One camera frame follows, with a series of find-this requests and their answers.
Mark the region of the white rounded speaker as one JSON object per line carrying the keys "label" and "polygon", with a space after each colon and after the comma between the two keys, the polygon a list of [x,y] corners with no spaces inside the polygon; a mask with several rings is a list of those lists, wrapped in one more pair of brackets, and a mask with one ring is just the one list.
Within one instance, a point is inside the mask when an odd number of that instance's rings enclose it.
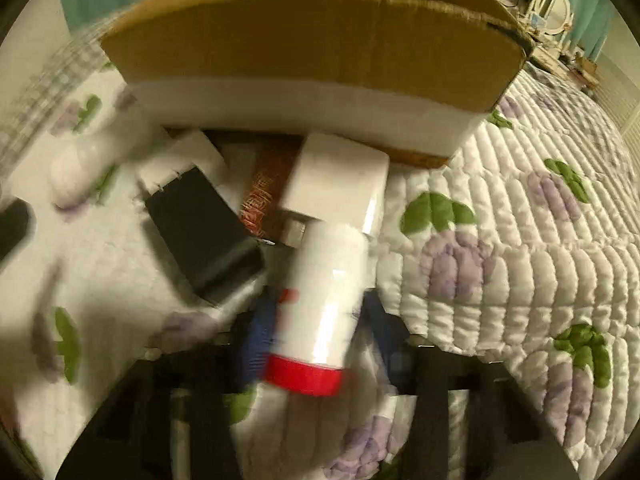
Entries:
{"label": "white rounded speaker", "polygon": [[95,132],[78,136],[53,159],[53,205],[75,208],[89,197],[107,170],[164,136],[165,130],[149,120],[137,105],[116,110]]}

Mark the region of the black rectangular box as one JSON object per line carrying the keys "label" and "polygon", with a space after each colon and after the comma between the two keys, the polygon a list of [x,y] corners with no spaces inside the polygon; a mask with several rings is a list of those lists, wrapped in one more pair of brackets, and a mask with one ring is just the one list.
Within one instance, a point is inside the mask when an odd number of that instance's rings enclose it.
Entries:
{"label": "black rectangular box", "polygon": [[146,196],[144,206],[198,298],[220,304],[262,272],[258,241],[198,168]]}

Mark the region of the white bottle red cap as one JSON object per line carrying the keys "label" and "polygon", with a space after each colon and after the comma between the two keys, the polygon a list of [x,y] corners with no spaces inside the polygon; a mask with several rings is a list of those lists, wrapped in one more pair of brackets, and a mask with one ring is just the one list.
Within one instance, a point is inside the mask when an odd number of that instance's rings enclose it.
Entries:
{"label": "white bottle red cap", "polygon": [[307,396],[333,396],[359,320],[369,241],[347,224],[311,221],[278,299],[265,381]]}

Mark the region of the white square box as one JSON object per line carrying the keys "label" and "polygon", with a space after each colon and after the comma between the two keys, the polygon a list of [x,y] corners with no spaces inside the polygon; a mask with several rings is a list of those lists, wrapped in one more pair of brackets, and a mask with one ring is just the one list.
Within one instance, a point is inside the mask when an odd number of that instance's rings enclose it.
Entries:
{"label": "white square box", "polygon": [[326,133],[306,136],[280,207],[306,219],[344,223],[376,237],[390,169],[387,154]]}

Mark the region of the green checkered bedsheet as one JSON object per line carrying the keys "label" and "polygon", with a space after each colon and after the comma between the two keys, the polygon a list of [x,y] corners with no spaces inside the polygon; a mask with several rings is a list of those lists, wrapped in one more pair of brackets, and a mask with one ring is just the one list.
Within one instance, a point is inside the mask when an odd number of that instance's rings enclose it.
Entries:
{"label": "green checkered bedsheet", "polygon": [[100,37],[112,21],[114,18],[104,18],[75,32],[1,114],[2,178],[12,172],[63,100],[107,62]]}

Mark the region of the white floral quilted mat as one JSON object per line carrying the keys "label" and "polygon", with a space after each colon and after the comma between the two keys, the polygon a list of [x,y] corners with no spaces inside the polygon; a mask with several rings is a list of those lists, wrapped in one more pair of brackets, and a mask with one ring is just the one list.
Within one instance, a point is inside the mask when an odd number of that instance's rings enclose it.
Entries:
{"label": "white floral quilted mat", "polygon": [[[221,328],[143,229],[122,164],[75,210],[47,173],[126,98],[104,65],[54,110],[6,180],[32,235],[1,266],[1,405],[52,478],[117,376],[172,314]],[[506,366],[583,479],[602,478],[639,420],[639,192],[605,112],[527,67],[444,168],[397,167],[373,253],[385,309],[442,350]]]}

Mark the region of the white dressing table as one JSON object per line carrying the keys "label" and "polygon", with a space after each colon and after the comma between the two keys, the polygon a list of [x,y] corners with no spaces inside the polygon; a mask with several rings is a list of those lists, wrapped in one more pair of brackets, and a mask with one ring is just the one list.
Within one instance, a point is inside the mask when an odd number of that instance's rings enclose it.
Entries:
{"label": "white dressing table", "polygon": [[596,77],[597,64],[586,60],[577,50],[570,50],[566,41],[573,18],[571,15],[559,35],[549,35],[542,28],[542,19],[537,14],[530,14],[527,22],[522,22],[535,44],[528,62],[579,91],[595,92],[600,84]]}

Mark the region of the brown cardboard box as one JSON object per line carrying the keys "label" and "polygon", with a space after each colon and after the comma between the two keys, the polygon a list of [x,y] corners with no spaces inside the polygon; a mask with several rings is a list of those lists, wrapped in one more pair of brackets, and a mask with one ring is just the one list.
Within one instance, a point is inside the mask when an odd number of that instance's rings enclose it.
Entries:
{"label": "brown cardboard box", "polygon": [[164,126],[333,133],[421,168],[533,50],[497,0],[141,0],[101,46]]}

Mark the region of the teal curtain right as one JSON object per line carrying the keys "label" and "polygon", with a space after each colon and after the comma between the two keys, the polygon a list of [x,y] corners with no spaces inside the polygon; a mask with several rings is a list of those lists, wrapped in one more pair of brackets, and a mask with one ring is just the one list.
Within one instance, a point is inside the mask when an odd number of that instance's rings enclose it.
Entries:
{"label": "teal curtain right", "polygon": [[574,20],[567,34],[571,49],[580,47],[586,58],[595,61],[608,36],[615,8],[611,0],[570,0]]}

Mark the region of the white oval vanity mirror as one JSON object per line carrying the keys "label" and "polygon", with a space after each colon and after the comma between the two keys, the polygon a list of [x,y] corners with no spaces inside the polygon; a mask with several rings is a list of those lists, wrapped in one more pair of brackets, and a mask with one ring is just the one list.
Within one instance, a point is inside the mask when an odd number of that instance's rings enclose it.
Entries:
{"label": "white oval vanity mirror", "polygon": [[533,0],[527,21],[533,30],[555,36],[570,30],[573,16],[570,0]]}

